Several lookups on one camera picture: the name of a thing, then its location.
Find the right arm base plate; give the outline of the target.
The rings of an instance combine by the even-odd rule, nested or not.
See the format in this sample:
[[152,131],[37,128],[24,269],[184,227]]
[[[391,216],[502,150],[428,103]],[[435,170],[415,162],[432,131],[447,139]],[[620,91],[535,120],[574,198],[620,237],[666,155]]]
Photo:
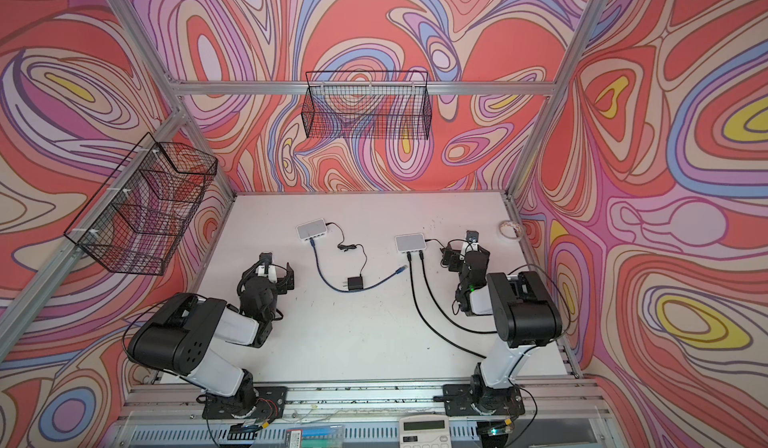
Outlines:
[[438,399],[449,417],[505,415],[514,420],[526,413],[517,386],[492,389],[471,384],[444,384],[442,394],[435,398]]

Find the white calculator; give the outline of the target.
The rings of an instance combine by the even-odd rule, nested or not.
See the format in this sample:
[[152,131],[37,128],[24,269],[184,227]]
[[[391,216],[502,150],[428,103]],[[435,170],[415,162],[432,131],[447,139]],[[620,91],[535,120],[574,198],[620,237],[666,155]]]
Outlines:
[[440,414],[421,414],[399,420],[400,448],[451,448],[449,418]]

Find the clear plastic box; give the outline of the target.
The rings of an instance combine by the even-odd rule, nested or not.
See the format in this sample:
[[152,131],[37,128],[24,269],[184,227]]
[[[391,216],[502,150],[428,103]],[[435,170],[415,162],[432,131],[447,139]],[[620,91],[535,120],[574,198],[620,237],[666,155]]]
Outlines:
[[344,445],[343,425],[320,425],[294,428],[286,431],[288,448],[339,448]]

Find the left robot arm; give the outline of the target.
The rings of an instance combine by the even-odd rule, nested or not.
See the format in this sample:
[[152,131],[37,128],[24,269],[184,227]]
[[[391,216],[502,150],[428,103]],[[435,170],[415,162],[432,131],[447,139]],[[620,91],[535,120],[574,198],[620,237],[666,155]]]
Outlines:
[[221,298],[175,294],[131,337],[126,354],[137,364],[199,387],[242,416],[259,398],[253,375],[227,361],[211,344],[218,339],[237,346],[263,347],[274,322],[283,318],[278,297],[294,285],[293,267],[277,265],[272,253],[262,252],[238,280],[238,306]]

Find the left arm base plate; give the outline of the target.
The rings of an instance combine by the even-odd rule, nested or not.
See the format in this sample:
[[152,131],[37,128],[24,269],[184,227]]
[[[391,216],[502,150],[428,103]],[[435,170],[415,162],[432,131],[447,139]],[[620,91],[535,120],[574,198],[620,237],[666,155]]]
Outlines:
[[257,386],[232,397],[203,393],[196,402],[203,406],[206,420],[274,421],[283,416],[288,388],[286,386]]

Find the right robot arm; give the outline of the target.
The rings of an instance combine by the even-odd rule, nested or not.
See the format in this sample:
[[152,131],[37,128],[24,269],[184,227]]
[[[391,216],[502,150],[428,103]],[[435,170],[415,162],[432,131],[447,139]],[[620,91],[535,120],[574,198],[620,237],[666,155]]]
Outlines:
[[509,273],[489,272],[490,252],[475,243],[444,257],[459,276],[454,295],[459,310],[493,318],[497,339],[470,382],[472,407],[491,414],[516,398],[517,375],[535,349],[563,334],[563,317],[539,266],[526,263]]

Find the white network switch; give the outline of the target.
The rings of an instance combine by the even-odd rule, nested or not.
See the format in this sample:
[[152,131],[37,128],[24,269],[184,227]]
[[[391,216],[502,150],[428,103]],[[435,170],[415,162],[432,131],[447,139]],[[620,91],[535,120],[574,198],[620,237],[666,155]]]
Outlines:
[[296,231],[300,240],[309,241],[324,236],[328,232],[328,224],[323,218],[319,218],[298,225]]
[[395,238],[399,253],[420,252],[426,250],[426,238],[422,233],[401,234]]

